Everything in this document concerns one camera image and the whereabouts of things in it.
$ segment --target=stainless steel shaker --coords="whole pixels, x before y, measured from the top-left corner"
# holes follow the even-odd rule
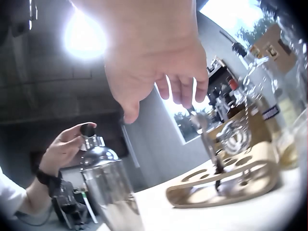
[[[83,125],[86,153],[81,173],[96,209],[111,231],[144,231],[141,216],[122,160],[105,147],[94,128]]]

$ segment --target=table surface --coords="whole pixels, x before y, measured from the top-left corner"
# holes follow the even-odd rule
[[[202,166],[212,165],[207,161]],[[291,219],[300,203],[299,168],[281,171],[280,182],[265,195],[209,208],[176,209],[165,191],[183,175],[135,193],[145,231],[264,231],[276,230]],[[109,231],[102,224],[97,231]]]

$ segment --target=black strap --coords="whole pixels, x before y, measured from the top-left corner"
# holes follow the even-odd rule
[[[53,197],[55,190],[61,186],[60,177],[48,175],[40,169],[36,172],[36,177],[40,183],[48,187],[48,194],[51,198]]]

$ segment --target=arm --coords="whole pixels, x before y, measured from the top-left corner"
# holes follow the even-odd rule
[[[39,169],[52,176],[58,176],[59,169],[68,164],[79,151],[84,142],[80,136],[80,126],[76,125],[61,132],[52,142],[42,157]],[[35,215],[47,209],[50,205],[48,187],[41,184],[37,178],[26,189],[26,195],[18,211]]]

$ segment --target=ceiling light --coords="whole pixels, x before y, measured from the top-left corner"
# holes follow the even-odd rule
[[[106,43],[98,23],[77,10],[67,25],[65,46],[73,55],[87,59],[102,55]]]

